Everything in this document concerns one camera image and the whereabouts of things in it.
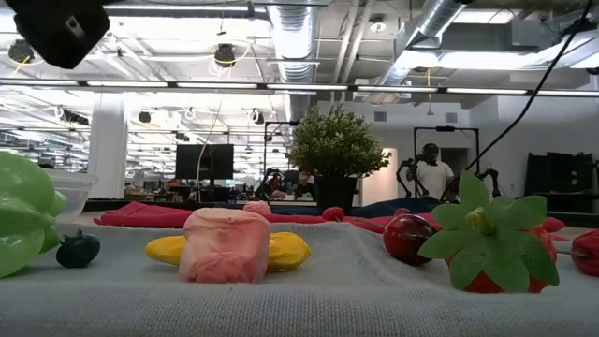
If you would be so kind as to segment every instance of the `yellow toy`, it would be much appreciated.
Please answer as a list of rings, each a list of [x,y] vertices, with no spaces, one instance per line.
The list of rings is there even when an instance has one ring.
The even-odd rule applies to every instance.
[[[185,237],[171,236],[153,240],[146,245],[146,255],[156,261],[179,266]],[[293,233],[271,233],[268,271],[292,271],[312,254],[308,244]]]

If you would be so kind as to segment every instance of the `white pillar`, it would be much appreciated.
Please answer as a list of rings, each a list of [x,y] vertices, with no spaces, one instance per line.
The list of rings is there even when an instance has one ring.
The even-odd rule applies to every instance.
[[[397,149],[385,148],[383,152],[391,153],[389,165],[362,179],[362,206],[399,198],[400,184],[395,177],[400,163]]]
[[[96,94],[92,114],[92,135],[88,173],[98,182],[90,198],[122,198],[126,167],[127,113],[124,94]]]

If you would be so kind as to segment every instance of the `computer monitor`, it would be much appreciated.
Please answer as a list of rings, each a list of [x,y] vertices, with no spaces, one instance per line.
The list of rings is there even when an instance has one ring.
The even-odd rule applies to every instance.
[[[195,179],[203,145],[177,145],[176,179]],[[233,145],[206,145],[199,164],[199,179],[233,179]]]

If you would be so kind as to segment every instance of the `green plant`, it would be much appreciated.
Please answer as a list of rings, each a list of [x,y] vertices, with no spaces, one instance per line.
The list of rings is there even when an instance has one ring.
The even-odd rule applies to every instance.
[[[291,162],[314,176],[368,176],[391,157],[383,153],[371,126],[341,106],[327,112],[314,107],[296,129]]]

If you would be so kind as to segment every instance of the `green pepper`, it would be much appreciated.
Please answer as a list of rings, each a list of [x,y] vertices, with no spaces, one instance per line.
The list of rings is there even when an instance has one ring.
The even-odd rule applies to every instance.
[[[54,218],[65,206],[65,196],[37,164],[0,153],[0,278],[59,244]]]

